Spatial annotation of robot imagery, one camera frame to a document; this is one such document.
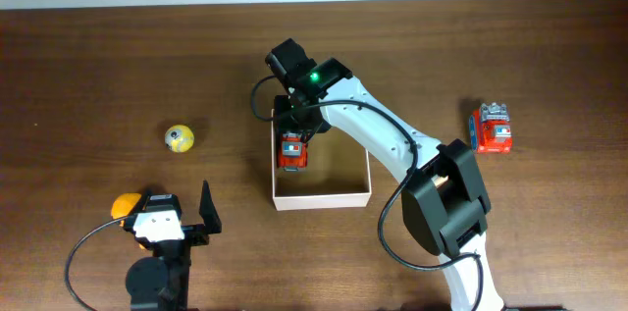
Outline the red toy fire truck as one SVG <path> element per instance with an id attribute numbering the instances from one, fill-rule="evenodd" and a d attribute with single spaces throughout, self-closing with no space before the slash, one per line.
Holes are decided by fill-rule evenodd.
<path id="1" fill-rule="evenodd" d="M 300 133 L 282 132 L 277 149 L 277 166 L 286 172 L 298 172 L 307 167 L 307 144 Z"/>

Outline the red toy tank vehicle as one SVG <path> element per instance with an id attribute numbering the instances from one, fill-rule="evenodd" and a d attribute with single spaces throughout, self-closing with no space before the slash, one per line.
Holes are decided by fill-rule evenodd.
<path id="1" fill-rule="evenodd" d="M 476 153 L 509 153 L 512 131 L 507 106 L 482 103 L 468 120 L 471 148 Z"/>

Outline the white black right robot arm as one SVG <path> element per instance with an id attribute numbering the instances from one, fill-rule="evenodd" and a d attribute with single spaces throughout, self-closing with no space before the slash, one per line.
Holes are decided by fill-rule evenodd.
<path id="1" fill-rule="evenodd" d="M 270 122 L 276 129 L 275 165 L 297 172 L 307 165 L 307 143 L 336 128 L 356 140 L 395 177 L 382 226 L 396 201 L 414 240 L 438 257 L 453 310 L 503 310 L 486 256 L 492 204 L 472 149 L 416 130 L 376 100 L 335 58 L 322 64 L 289 38 L 265 63 L 285 90 Z"/>

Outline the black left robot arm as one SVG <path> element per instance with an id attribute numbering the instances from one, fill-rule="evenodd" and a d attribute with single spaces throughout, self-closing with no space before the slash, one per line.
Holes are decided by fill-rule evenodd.
<path id="1" fill-rule="evenodd" d="M 202 184 L 200 224 L 185 225 L 180 201 L 174 194 L 145 191 L 120 197 L 125 202 L 118 217 L 124 231 L 151 255 L 131 265 L 126 289 L 132 310 L 185 310 L 187 308 L 191 249 L 205 246 L 222 222 L 207 181 Z"/>

